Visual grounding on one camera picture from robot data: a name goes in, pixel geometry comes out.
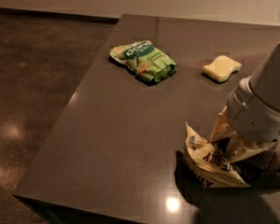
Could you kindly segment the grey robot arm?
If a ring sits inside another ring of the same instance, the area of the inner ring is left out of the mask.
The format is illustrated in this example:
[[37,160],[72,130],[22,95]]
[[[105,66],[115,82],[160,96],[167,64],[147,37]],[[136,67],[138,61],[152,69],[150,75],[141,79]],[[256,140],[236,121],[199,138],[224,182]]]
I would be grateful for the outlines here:
[[280,141],[280,43],[229,94],[227,112],[231,126],[245,140]]

